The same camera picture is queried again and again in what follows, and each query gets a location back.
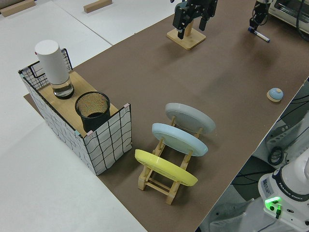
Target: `pen holder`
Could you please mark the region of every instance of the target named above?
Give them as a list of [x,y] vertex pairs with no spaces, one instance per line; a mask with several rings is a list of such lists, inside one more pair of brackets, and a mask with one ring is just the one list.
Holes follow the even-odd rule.
[[96,91],[82,94],[76,100],[75,110],[86,132],[95,131],[111,117],[109,98]]

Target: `wire grid basket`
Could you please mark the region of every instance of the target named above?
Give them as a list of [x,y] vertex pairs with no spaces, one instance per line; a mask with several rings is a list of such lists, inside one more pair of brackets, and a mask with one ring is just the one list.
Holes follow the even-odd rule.
[[[62,49],[68,72],[72,65],[66,49]],[[40,62],[18,71],[34,103],[49,127],[96,175],[110,168],[132,148],[131,105],[126,104],[96,131],[83,138],[67,120],[39,93],[48,85]]]

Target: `white cylinder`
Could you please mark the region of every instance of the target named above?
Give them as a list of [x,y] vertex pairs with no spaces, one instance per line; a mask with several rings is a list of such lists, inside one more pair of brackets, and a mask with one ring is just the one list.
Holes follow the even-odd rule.
[[59,44],[53,40],[43,40],[35,46],[40,64],[48,81],[54,85],[65,83],[69,79],[69,72],[64,62]]

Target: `toaster oven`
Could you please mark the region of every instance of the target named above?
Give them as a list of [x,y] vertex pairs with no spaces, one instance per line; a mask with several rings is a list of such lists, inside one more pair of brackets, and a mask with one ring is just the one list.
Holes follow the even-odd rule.
[[[296,27],[296,18],[301,0],[273,0],[269,14]],[[309,0],[305,0],[299,17],[299,29],[309,33]]]

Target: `wooden block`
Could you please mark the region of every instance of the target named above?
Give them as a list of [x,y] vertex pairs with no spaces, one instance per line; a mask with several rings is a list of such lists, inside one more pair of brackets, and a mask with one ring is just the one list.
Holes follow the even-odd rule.
[[93,2],[91,4],[84,6],[84,11],[86,13],[90,13],[104,6],[111,5],[111,3],[112,3],[112,0],[99,0],[99,1],[96,1],[96,2]]
[[12,6],[8,6],[6,8],[3,8],[0,10],[0,13],[4,16],[7,17],[9,15],[13,15],[17,12],[23,11],[27,8],[30,8],[32,6],[35,6],[34,0],[25,0],[19,3],[16,3]]
[[203,42],[206,38],[205,35],[203,35],[202,33],[198,32],[195,29],[192,29],[190,35],[184,36],[182,40],[178,38],[178,31],[176,29],[168,32],[167,37],[169,37],[174,42],[178,43],[180,46],[182,46],[186,50],[190,50],[194,48],[196,45]]
[[[75,111],[75,102],[83,93],[96,91],[88,82],[86,82],[77,72],[70,73],[70,79],[74,86],[74,94],[66,100],[61,100],[54,95],[51,85],[46,85],[39,89],[39,93],[76,129],[83,137],[86,132],[83,129],[83,123],[80,116]],[[111,116],[115,114],[118,109],[110,105]]]

